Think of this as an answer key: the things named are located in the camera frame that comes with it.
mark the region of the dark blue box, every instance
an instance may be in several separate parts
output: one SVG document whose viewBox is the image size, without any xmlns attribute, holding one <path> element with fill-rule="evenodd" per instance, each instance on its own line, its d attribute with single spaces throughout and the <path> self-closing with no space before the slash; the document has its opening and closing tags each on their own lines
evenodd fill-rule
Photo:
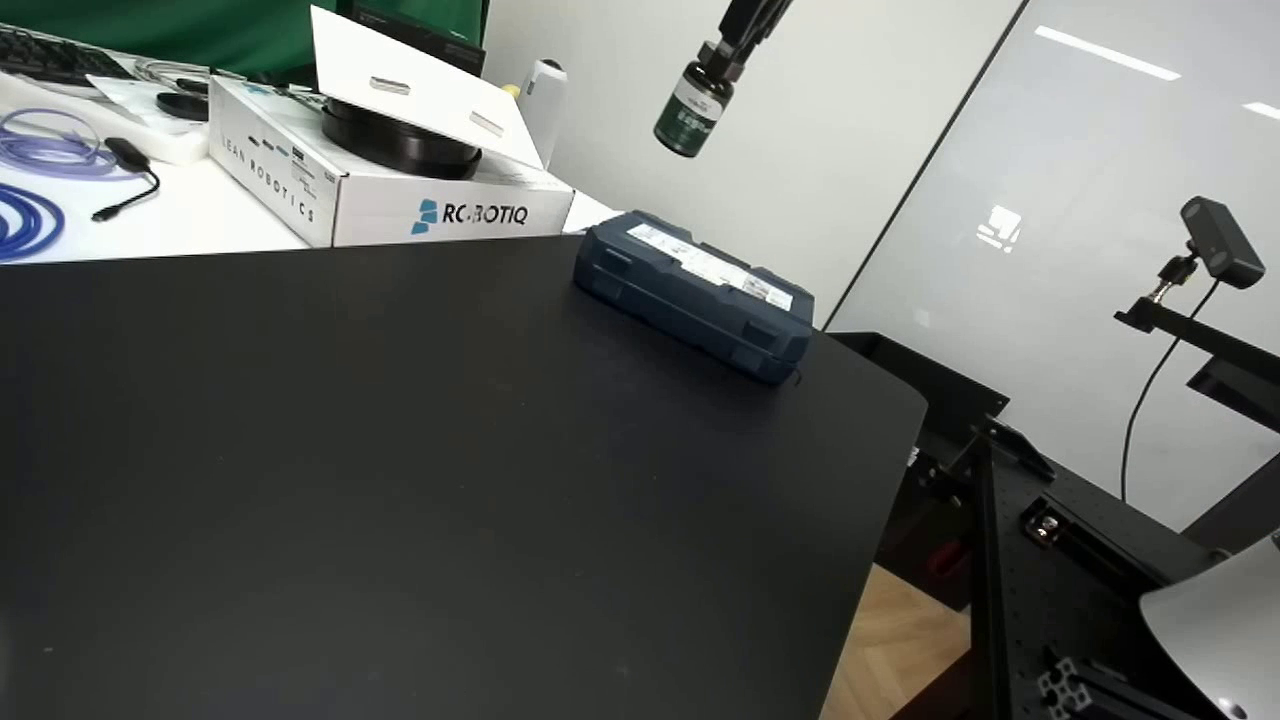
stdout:
<svg viewBox="0 0 1280 720">
<path fill-rule="evenodd" d="M 571 278 L 763 385 L 789 381 L 812 341 L 806 288 L 647 212 L 587 227 Z"/>
</svg>

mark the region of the wooden floor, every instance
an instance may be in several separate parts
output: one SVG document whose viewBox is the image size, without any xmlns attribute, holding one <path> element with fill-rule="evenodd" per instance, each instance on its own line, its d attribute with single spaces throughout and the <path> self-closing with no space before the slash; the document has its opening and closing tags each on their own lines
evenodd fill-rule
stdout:
<svg viewBox="0 0 1280 720">
<path fill-rule="evenodd" d="M 887 720 L 963 651 L 963 610 L 872 566 L 822 720 Z"/>
</svg>

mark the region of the black table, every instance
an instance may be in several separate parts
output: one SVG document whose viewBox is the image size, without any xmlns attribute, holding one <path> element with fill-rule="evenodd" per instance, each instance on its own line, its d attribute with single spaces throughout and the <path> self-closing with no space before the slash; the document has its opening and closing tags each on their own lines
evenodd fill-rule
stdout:
<svg viewBox="0 0 1280 720">
<path fill-rule="evenodd" d="M 925 399 L 576 241 L 0 273 L 0 717 L 817 717 Z"/>
</svg>

